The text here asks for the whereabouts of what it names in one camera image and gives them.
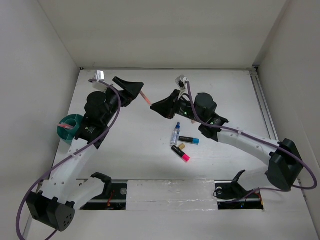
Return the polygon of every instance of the white tabletop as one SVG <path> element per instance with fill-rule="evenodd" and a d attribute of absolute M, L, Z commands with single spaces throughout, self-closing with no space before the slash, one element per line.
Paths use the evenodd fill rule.
<path fill-rule="evenodd" d="M 174 80 L 181 74 L 189 78 L 194 96 L 201 92 L 212 95 L 220 116 L 236 126 L 268 137 L 248 71 L 105 71 L 109 83 L 114 76 L 125 81 L 144 82 L 142 90 L 153 103 L 173 92 Z M 93 71 L 80 72 L 69 114 L 85 113 L 86 98 L 94 91 L 88 83 L 92 76 Z M 178 121 L 182 136 L 200 139 L 199 145 L 186 144 L 184 151 L 191 157 L 188 163 L 169 147 Z M 264 210 L 217 210 L 217 200 L 211 197 L 214 183 L 210 179 L 232 179 L 240 170 L 256 169 L 263 164 L 245 152 L 206 139 L 198 126 L 180 116 L 172 120 L 163 118 L 150 110 L 140 96 L 121 109 L 114 128 L 79 178 L 87 179 L 101 172 L 113 179 L 134 180 L 128 184 L 128 210 L 78 211 L 70 227 L 53 239 L 318 239 L 303 194 L 298 189 L 289 193 L 263 191 Z M 63 159 L 68 148 L 60 142 L 54 164 Z M 28 239 L 44 239 L 51 232 L 52 229 L 33 220 Z"/>

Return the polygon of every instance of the purple cable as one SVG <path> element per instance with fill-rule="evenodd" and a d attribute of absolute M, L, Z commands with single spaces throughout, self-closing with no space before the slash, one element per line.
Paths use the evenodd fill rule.
<path fill-rule="evenodd" d="M 211 125 L 211 124 L 208 124 L 208 123 L 205 123 L 204 121 L 202 121 L 199 116 L 197 115 L 197 112 L 196 112 L 196 109 L 195 109 L 195 105 L 194 105 L 194 101 L 192 99 L 192 94 L 191 94 L 191 87 L 190 87 L 190 82 L 189 81 L 186 81 L 187 83 L 187 88 L 188 88 L 188 94 L 189 94 L 189 99 L 190 99 L 190 104 L 191 104 L 191 108 L 192 108 L 192 111 L 193 111 L 193 114 L 195 116 L 195 118 L 197 119 L 197 121 L 199 123 L 201 123 L 202 125 L 206 126 L 206 127 L 209 127 L 209 128 L 215 128 L 215 129 L 225 129 L 225 130 L 229 130 L 229 131 L 232 131 L 232 132 L 235 132 L 235 133 L 238 133 L 239 131 L 235 128 L 232 128 L 232 127 L 227 127 L 227 126 L 214 126 L 214 125 Z M 298 163 L 300 163 L 311 175 L 312 179 L 313 179 L 313 186 L 296 186 L 296 185 L 293 185 L 294 188 L 297 188 L 297 189 L 303 189 L 303 190 L 312 190 L 312 189 L 315 189 L 318 185 L 318 181 L 317 181 L 317 178 L 315 176 L 315 174 L 312 172 L 312 170 L 310 169 L 310 167 L 308 167 L 300 158 L 298 158 L 296 155 L 292 154 L 291 152 L 283 149 L 282 147 L 279 147 L 277 145 L 274 145 L 270 142 L 267 142 L 267 141 L 263 141 L 259 138 L 256 138 L 254 136 L 251 136 L 245 132 L 241 132 L 240 133 L 241 135 L 249 138 L 249 139 L 252 139 L 252 140 L 255 140 L 256 142 L 259 142 L 259 143 L 262 143 L 262 144 L 265 144 L 265 145 L 268 145 L 270 147 L 273 147 L 287 155 L 289 155 L 290 157 L 292 157 L 294 160 L 296 160 Z M 236 199 L 236 200 L 232 200 L 232 201 L 229 201 L 228 203 L 235 203 L 239 200 L 242 200 L 242 199 L 245 199 L 247 198 L 248 196 L 250 196 L 251 194 L 255 193 L 256 191 L 259 191 L 259 190 L 272 190 L 272 191 L 277 191 L 277 192 L 286 192 L 286 191 L 283 191 L 283 190 L 280 190 L 280 189 L 275 189 L 275 188 L 269 188 L 269 187 L 258 187 L 256 189 L 253 189 L 251 192 L 249 192 L 246 196 L 242 197 L 242 198 L 239 198 L 239 199 Z"/>
<path fill-rule="evenodd" d="M 97 80 L 95 79 L 90 79 L 89 82 L 92 83 L 92 82 L 96 82 Z M 118 110 L 116 112 L 116 115 L 112 121 L 112 123 L 110 124 L 110 126 L 100 135 L 98 136 L 95 140 L 93 140 L 91 143 L 89 143 L 88 145 L 84 146 L 83 148 L 81 148 L 80 150 L 76 151 L 74 153 L 74 155 L 78 155 L 79 153 L 83 152 L 84 150 L 86 150 L 87 148 L 89 148 L 90 146 L 92 146 L 93 144 L 95 144 L 97 141 L 99 141 L 101 138 L 103 138 L 104 136 L 106 136 L 108 134 L 108 132 L 110 131 L 110 129 L 113 127 L 113 125 L 115 124 L 118 116 L 119 116 L 119 113 L 120 113 L 120 109 L 121 109 L 121 98 L 120 98 L 120 95 L 118 93 L 118 90 L 115 89 L 113 86 L 105 83 L 104 81 L 100 81 L 101 84 L 104 84 L 106 85 L 108 88 L 110 88 L 114 93 L 115 95 L 117 96 L 118 98 Z M 68 160 L 72 159 L 73 156 L 70 155 L 68 157 L 66 157 L 65 159 L 63 159 L 61 162 L 59 162 L 57 165 L 55 165 L 54 167 L 52 167 L 50 170 L 48 170 L 47 172 L 45 172 L 37 181 L 35 181 L 34 184 L 32 184 L 32 186 L 29 188 L 29 190 L 26 192 L 26 194 L 24 195 L 23 199 L 22 199 L 22 202 L 19 206 L 19 209 L 18 209 L 18 212 L 17 212 L 17 215 L 16 215 L 16 220 L 15 220 L 15 230 L 16 230 L 16 234 L 18 235 L 19 239 L 20 240 L 25 240 L 24 239 L 24 236 L 22 235 L 21 231 L 20 231 L 20 218 L 21 218 L 21 214 L 22 214 L 22 210 L 23 210 L 23 207 L 27 201 L 27 198 L 29 196 L 29 194 L 31 193 L 31 191 L 43 180 L 45 179 L 46 177 L 48 177 L 50 175 L 50 173 L 57 169 L 58 167 L 60 167 L 62 164 L 64 164 L 65 162 L 67 162 Z M 56 234 L 57 230 L 55 230 L 50 236 L 48 236 L 45 240 L 49 240 L 51 239 L 55 234 Z"/>

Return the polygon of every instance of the purple hose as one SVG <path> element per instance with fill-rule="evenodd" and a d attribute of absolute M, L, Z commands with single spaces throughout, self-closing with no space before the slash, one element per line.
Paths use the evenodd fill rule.
<path fill-rule="evenodd" d="M 190 82 L 189 81 L 186 81 L 187 83 L 187 88 L 188 88 L 188 94 L 189 94 L 189 99 L 190 99 L 190 104 L 191 104 L 191 108 L 192 108 L 192 111 L 193 111 L 193 114 L 195 116 L 195 118 L 197 119 L 197 121 L 199 123 L 201 123 L 202 125 L 206 126 L 206 127 L 209 127 L 209 128 L 215 128 L 215 129 L 225 129 L 225 130 L 229 130 L 229 131 L 232 131 L 232 132 L 235 132 L 235 133 L 238 133 L 239 131 L 235 128 L 232 128 L 232 127 L 227 127 L 227 126 L 214 126 L 214 125 L 210 125 L 208 123 L 205 123 L 204 121 L 202 121 L 199 116 L 197 115 L 197 112 L 196 112 L 196 109 L 195 109 L 195 105 L 194 105 L 194 101 L 192 99 L 192 94 L 191 94 L 191 87 L 190 87 Z M 270 142 L 267 142 L 267 141 L 263 141 L 259 138 L 256 138 L 254 136 L 251 136 L 245 132 L 241 132 L 240 133 L 241 135 L 249 138 L 249 139 L 252 139 L 252 140 L 255 140 L 256 142 L 259 142 L 259 143 L 262 143 L 262 144 L 265 144 L 265 145 L 268 145 L 270 147 L 273 147 L 287 155 L 289 155 L 290 157 L 294 158 L 294 160 L 296 160 L 298 163 L 300 163 L 311 175 L 312 179 L 313 179 L 313 186 L 296 186 L 296 185 L 293 185 L 294 188 L 297 188 L 297 189 L 303 189 L 303 190 L 312 190 L 312 189 L 315 189 L 318 185 L 318 181 L 317 181 L 317 178 L 315 176 L 315 174 L 312 172 L 312 170 L 310 169 L 310 167 L 308 167 L 300 158 L 298 158 L 297 156 L 295 156 L 294 154 L 292 154 L 291 152 L 283 149 L 282 147 L 279 147 L 277 145 L 274 145 Z M 245 199 L 247 198 L 248 196 L 250 196 L 251 194 L 255 193 L 256 191 L 259 191 L 259 190 L 272 190 L 272 191 L 278 191 L 278 192 L 285 192 L 283 190 L 280 190 L 280 189 L 275 189 L 275 188 L 269 188 L 269 187 L 258 187 L 256 189 L 253 189 L 250 193 L 248 193 L 246 196 L 240 198 L 240 199 L 236 199 L 236 200 L 232 200 L 232 201 L 229 201 L 228 203 L 235 203 L 239 200 L 242 200 L 242 199 Z"/>
<path fill-rule="evenodd" d="M 96 82 L 97 80 L 95 79 L 90 79 L 89 82 Z M 92 146 L 93 144 L 95 144 L 97 141 L 99 141 L 101 138 L 103 138 L 104 136 L 106 136 L 109 132 L 109 130 L 113 127 L 113 125 L 115 124 L 118 116 L 119 116 L 119 113 L 120 113 L 120 109 L 121 109 L 121 98 L 120 98 L 120 95 L 117 91 L 117 89 L 115 89 L 113 86 L 105 83 L 104 81 L 100 81 L 101 84 L 104 84 L 106 85 L 108 88 L 110 88 L 114 93 L 115 95 L 117 96 L 118 98 L 118 110 L 116 112 L 116 115 L 112 121 L 112 123 L 110 124 L 110 126 L 99 136 L 97 137 L 95 140 L 93 140 L 91 143 L 89 143 L 88 145 L 84 146 L 83 148 L 81 148 L 80 150 L 76 151 L 74 153 L 74 155 L 78 155 L 79 153 L 83 152 L 84 150 L 86 150 L 87 148 L 89 148 L 90 146 Z M 57 165 L 55 165 L 54 167 L 52 167 L 50 170 L 48 170 L 47 172 L 45 172 L 37 181 L 35 181 L 34 184 L 32 184 L 32 186 L 29 188 L 29 190 L 26 192 L 26 194 L 24 195 L 23 199 L 22 199 L 22 202 L 19 206 L 19 209 L 18 209 L 18 212 L 17 212 L 17 215 L 16 215 L 16 220 L 15 220 L 15 230 L 16 230 L 16 234 L 18 235 L 19 239 L 20 240 L 25 240 L 24 239 L 24 236 L 22 235 L 21 231 L 20 231 L 20 218 L 21 218 L 21 213 L 22 213 L 22 210 L 23 210 L 23 207 L 27 201 L 27 198 L 29 196 L 29 194 L 31 193 L 31 191 L 43 180 L 45 179 L 46 177 L 48 177 L 50 175 L 50 173 L 57 169 L 58 167 L 60 167 L 62 164 L 64 164 L 66 161 L 72 159 L 72 155 L 66 157 L 64 160 L 62 160 L 61 162 L 59 162 Z M 51 239 L 55 234 L 56 234 L 57 230 L 55 230 L 50 236 L 48 236 L 45 240 L 49 240 Z"/>

